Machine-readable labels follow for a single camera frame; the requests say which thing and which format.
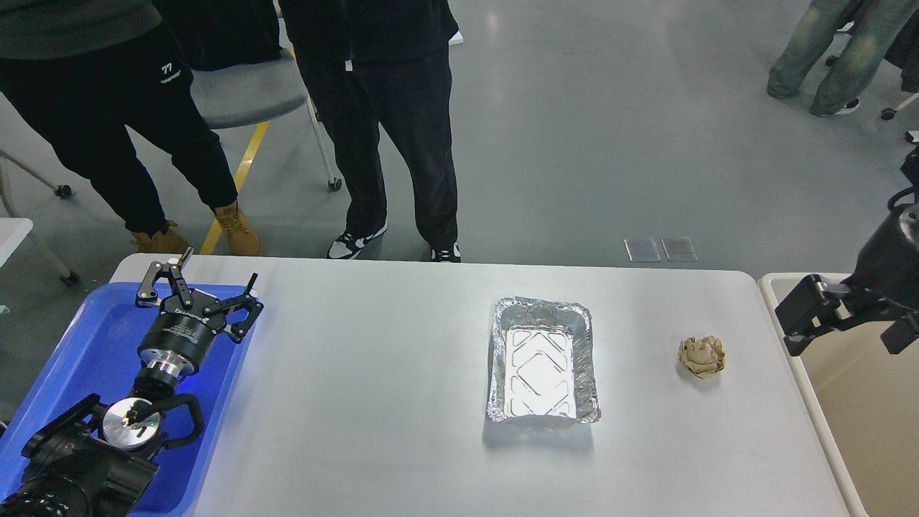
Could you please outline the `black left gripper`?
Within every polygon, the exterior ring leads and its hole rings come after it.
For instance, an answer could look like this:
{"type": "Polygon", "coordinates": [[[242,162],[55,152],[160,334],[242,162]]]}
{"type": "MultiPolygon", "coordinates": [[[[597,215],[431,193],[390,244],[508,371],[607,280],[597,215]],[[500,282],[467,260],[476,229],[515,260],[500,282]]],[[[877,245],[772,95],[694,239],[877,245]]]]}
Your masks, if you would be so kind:
{"type": "Polygon", "coordinates": [[[141,365],[160,368],[171,376],[200,372],[219,334],[226,334],[233,343],[242,343],[265,307],[253,291],[256,272],[236,297],[220,300],[209,292],[191,291],[182,269],[194,251],[193,246],[188,246],[178,259],[151,262],[136,292],[136,307],[159,307],[157,318],[137,349],[141,365]],[[173,294],[161,302],[154,287],[159,279],[167,281],[173,294]],[[243,313],[244,318],[230,322],[235,313],[243,313]]]}

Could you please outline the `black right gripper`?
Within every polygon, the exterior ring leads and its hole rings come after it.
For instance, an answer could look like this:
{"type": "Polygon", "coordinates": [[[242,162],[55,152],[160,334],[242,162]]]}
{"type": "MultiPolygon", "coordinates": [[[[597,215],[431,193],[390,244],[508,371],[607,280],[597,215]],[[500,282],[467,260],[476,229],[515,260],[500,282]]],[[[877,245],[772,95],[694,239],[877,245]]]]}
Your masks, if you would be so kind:
{"type": "Polygon", "coordinates": [[[882,332],[882,343],[892,355],[902,353],[918,336],[917,302],[896,301],[891,294],[856,284],[854,276],[833,284],[821,275],[809,274],[779,302],[775,315],[792,357],[800,356],[818,337],[869,322],[892,323],[882,332]],[[848,317],[838,313],[843,305],[848,317]]]}

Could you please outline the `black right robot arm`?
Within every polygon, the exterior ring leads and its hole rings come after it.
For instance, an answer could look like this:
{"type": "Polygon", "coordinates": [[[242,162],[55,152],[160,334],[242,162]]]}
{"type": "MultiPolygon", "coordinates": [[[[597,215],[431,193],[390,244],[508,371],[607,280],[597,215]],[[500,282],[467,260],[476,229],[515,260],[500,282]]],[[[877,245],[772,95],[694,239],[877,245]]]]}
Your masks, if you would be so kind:
{"type": "Polygon", "coordinates": [[[907,154],[900,170],[910,187],[887,201],[887,217],[860,250],[853,274],[838,284],[809,274],[775,308],[792,357],[818,337],[867,322],[892,322],[882,332],[882,343],[892,355],[917,341],[918,205],[900,202],[917,193],[916,149],[907,154]]]}

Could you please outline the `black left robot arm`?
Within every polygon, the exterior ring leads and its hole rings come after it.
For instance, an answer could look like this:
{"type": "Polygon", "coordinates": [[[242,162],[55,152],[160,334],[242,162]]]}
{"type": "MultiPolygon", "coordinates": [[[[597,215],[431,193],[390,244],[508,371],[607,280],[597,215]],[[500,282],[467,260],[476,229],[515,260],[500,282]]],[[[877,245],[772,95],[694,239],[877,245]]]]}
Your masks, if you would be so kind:
{"type": "Polygon", "coordinates": [[[263,302],[151,262],[79,308],[2,434],[4,516],[180,516],[200,492],[263,302]]]}

